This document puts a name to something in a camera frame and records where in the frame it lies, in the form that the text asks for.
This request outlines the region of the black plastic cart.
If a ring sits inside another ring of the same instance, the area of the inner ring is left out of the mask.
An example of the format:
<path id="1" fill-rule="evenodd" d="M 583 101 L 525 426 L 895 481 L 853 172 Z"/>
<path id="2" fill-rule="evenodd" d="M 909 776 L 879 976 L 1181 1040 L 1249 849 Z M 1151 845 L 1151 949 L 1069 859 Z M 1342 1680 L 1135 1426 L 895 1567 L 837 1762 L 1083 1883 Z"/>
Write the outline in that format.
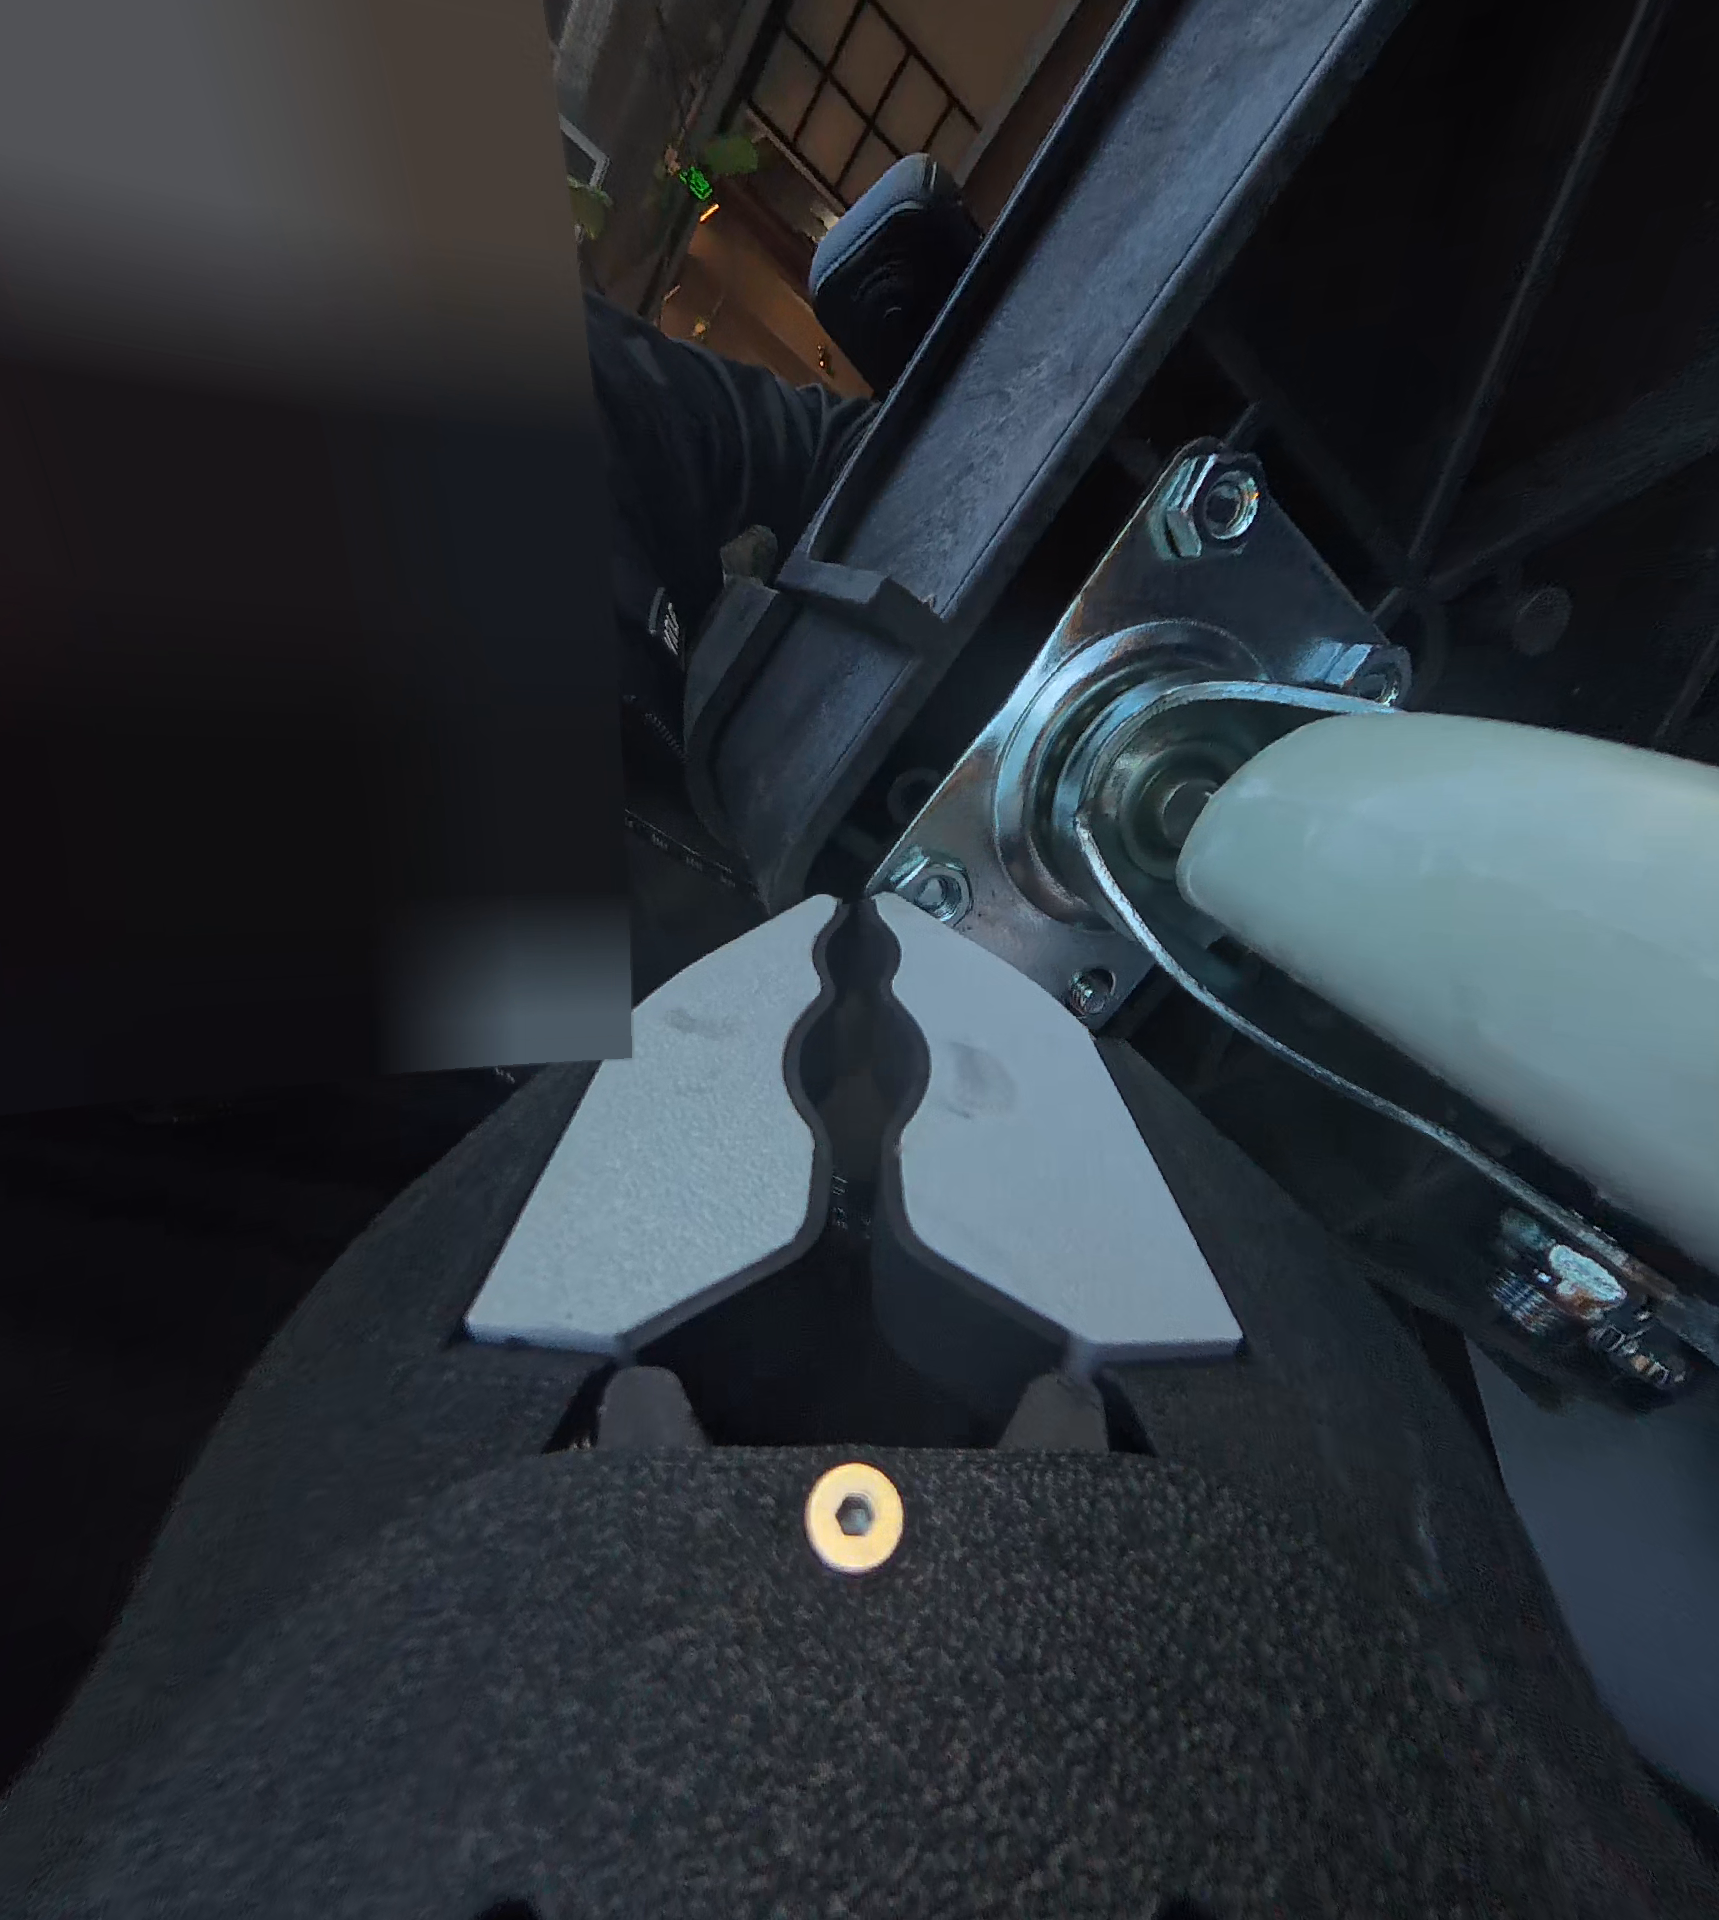
<path id="1" fill-rule="evenodd" d="M 867 439 L 693 662 L 807 1037 L 891 1053 L 871 869 L 1157 474 L 1249 451 L 1406 712 L 1719 770 L 1719 3 L 1125 3 Z"/>

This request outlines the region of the black office chair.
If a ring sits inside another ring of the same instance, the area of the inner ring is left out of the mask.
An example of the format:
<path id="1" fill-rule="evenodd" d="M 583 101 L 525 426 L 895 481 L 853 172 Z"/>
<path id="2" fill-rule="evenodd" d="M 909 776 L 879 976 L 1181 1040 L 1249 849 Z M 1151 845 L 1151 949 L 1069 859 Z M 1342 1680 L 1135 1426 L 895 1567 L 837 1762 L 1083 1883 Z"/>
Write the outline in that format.
<path id="1" fill-rule="evenodd" d="M 981 240 L 959 182 L 931 154 L 897 157 L 825 231 L 807 298 L 871 395 L 905 371 Z"/>

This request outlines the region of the grid pane window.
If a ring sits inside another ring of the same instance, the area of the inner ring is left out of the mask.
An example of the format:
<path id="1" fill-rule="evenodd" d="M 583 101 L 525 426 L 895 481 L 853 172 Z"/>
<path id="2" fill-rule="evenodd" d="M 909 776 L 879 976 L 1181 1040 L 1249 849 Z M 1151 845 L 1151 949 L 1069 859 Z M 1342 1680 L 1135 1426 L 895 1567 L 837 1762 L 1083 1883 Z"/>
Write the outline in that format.
<path id="1" fill-rule="evenodd" d="M 907 156 L 955 173 L 983 131 L 935 59 L 877 1 L 773 3 L 745 103 L 757 131 L 835 210 Z"/>

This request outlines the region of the person's dark jacket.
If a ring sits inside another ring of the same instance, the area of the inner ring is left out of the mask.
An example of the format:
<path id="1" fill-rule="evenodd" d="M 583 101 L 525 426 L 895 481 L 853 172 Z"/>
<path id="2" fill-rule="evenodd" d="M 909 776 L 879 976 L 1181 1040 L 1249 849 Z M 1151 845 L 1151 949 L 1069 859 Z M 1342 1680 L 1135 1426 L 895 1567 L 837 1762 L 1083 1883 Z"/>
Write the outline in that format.
<path id="1" fill-rule="evenodd" d="M 775 582 L 875 402 L 671 339 L 593 293 L 583 305 L 613 514 L 631 993 L 641 999 L 763 918 L 737 854 L 707 834 L 687 796 L 685 669 L 729 584 Z"/>

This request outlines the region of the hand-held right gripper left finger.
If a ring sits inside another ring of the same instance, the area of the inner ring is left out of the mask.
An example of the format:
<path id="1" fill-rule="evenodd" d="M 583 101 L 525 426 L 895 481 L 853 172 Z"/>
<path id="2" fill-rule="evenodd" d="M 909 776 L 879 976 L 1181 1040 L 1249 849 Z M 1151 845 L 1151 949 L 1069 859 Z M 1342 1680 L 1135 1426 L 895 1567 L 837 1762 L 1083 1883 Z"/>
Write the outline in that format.
<path id="1" fill-rule="evenodd" d="M 637 1357 L 823 1237 L 833 1150 L 803 1055 L 851 907 L 813 895 L 693 959 L 599 1066 L 465 1309 L 489 1348 Z"/>

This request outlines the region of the swivel caster with grey wheel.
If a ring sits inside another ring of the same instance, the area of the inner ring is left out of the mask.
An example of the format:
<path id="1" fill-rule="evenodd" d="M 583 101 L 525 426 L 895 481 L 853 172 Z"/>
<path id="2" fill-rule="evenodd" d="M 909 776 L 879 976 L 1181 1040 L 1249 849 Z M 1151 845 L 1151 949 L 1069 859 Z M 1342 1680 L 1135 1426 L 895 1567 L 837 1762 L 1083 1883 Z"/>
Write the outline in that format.
<path id="1" fill-rule="evenodd" d="M 1259 462 L 1187 443 L 869 892 L 1079 1020 L 1159 968 L 1612 1276 L 1530 1254 L 1542 1325 L 1719 1370 L 1719 770 L 1408 685 Z"/>

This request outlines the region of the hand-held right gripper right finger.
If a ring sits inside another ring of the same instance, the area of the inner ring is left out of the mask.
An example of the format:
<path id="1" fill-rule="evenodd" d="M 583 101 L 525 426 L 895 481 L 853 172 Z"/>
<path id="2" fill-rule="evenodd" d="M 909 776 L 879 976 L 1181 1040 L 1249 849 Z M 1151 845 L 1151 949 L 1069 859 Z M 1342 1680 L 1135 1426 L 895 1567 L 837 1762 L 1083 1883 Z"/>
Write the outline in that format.
<path id="1" fill-rule="evenodd" d="M 897 895 L 875 902 L 913 1086 L 873 1203 L 873 1305 L 925 1373 L 1215 1362 L 1241 1325 L 1087 1027 Z"/>

